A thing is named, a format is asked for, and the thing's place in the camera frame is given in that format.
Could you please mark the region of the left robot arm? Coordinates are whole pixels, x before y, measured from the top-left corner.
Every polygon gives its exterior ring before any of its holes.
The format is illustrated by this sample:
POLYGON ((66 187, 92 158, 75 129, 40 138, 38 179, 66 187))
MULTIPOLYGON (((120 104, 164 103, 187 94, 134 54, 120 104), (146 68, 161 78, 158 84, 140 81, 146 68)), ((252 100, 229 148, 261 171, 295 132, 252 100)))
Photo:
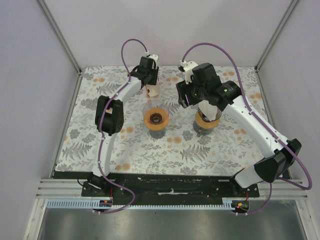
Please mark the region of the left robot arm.
POLYGON ((101 95, 97 100, 95 124, 102 133, 98 150, 98 160, 92 168, 92 176, 83 183, 83 197, 104 197, 110 193, 112 185, 103 177, 110 173, 110 161, 117 134, 124 125, 125 103, 144 86, 156 86, 158 79, 156 54, 141 57, 139 65, 129 73, 129 79, 111 96, 101 95))

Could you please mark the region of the glass carafe brown band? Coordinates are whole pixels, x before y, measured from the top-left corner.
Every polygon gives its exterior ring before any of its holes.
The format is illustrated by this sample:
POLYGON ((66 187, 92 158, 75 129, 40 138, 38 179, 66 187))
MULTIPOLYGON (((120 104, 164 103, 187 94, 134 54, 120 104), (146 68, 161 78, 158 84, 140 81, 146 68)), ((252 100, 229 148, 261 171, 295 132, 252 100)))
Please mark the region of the glass carafe brown band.
POLYGON ((157 139, 163 138, 166 135, 166 130, 165 129, 162 129, 162 130, 159 130, 159 131, 149 130, 148 133, 152 138, 157 140, 157 139))

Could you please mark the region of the glass coffee server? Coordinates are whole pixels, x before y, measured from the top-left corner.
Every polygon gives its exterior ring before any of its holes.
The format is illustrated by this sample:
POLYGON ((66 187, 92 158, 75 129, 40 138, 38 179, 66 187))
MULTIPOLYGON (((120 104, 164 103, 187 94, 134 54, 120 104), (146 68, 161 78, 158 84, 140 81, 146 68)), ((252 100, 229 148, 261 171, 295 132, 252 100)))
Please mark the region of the glass coffee server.
POLYGON ((194 129, 197 137, 207 136, 207 135, 211 134, 214 130, 213 128, 210 128, 210 129, 203 128, 197 124, 193 125, 193 129, 194 129))

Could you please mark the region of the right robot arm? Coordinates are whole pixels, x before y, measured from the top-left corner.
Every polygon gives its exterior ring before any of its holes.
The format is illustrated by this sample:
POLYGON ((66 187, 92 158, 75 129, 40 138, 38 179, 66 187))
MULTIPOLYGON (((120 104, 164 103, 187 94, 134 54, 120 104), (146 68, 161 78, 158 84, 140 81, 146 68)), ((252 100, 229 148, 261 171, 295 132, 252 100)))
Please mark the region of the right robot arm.
POLYGON ((301 143, 297 139, 288 140, 255 113, 235 82, 222 83, 210 63, 198 65, 194 61, 182 61, 179 70, 184 73, 184 80, 176 84, 178 102, 183 108, 198 106, 198 126, 205 129, 206 124, 216 121, 218 112, 223 112, 246 131, 263 155, 262 160, 232 177, 229 191, 233 196, 242 196, 247 187, 258 182, 274 182, 293 165, 292 154, 299 153, 301 143))

